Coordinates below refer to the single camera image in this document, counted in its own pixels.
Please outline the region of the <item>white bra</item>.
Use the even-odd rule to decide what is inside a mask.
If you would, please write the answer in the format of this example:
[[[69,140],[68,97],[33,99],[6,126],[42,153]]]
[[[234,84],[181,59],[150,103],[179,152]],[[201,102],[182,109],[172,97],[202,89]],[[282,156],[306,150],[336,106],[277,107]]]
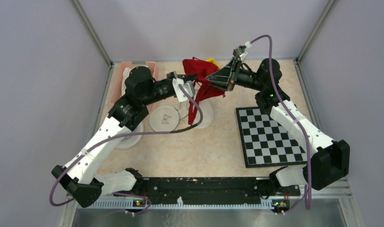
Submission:
[[[123,74],[122,74],[122,82],[121,82],[121,95],[122,95],[122,96],[125,94],[125,90],[126,90],[126,84],[125,84],[125,81],[126,81],[126,79],[129,77],[131,70],[132,70],[132,68],[126,67],[126,68],[124,69],[124,71],[123,71]]]

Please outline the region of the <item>red bra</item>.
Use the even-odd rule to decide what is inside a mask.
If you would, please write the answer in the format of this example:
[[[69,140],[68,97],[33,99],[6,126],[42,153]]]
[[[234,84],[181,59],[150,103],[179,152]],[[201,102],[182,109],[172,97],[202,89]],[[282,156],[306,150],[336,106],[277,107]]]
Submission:
[[[218,96],[225,97],[225,91],[211,86],[210,82],[206,80],[206,76],[218,71],[220,68],[196,57],[184,59],[182,64],[186,74],[197,73],[197,79],[193,82],[196,94],[193,98],[194,101],[189,102],[188,113],[188,124],[197,127],[203,120],[203,113],[199,103]]]

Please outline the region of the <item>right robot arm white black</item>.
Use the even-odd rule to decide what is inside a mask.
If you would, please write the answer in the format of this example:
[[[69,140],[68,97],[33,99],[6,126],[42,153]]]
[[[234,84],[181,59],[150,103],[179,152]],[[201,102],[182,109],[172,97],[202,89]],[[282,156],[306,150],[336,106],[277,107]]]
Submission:
[[[280,88],[281,77],[275,59],[264,59],[258,70],[252,71],[232,58],[206,80],[224,91],[232,91],[235,86],[256,90],[259,109],[283,126],[306,152],[305,165],[283,167],[271,174],[268,187],[273,194],[281,195],[288,186],[298,184],[319,191],[348,175],[350,146],[345,140],[332,139],[308,120]]]

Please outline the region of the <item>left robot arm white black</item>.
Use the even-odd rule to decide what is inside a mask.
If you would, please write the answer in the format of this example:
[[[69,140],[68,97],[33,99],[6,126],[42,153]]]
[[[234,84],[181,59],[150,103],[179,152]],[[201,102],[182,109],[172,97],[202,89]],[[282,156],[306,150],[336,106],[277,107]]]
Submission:
[[[138,195],[143,189],[141,176],[129,168],[114,174],[98,174],[101,164],[125,137],[138,136],[137,127],[148,115],[148,105],[176,97],[179,102],[193,101],[193,82],[197,74],[180,75],[170,72],[156,80],[149,68],[137,66],[125,79],[125,94],[108,111],[102,125],[81,151],[63,166],[57,165],[52,174],[56,178],[49,202],[54,202],[58,185],[71,196],[72,201],[86,208],[100,196],[127,191]]]

